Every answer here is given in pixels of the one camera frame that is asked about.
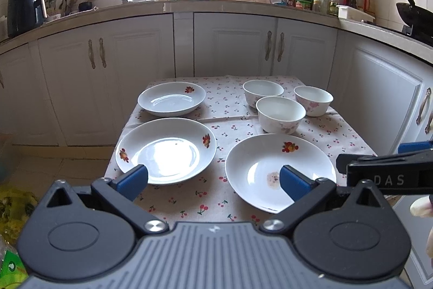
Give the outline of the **gloved right hand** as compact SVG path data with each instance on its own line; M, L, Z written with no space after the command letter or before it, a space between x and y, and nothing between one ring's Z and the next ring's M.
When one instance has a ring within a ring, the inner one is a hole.
M410 212L415 217L432 218L433 200L432 195L421 197L415 200L410 206ZM426 244L426 253L429 258L433 258L433 228L429 232Z

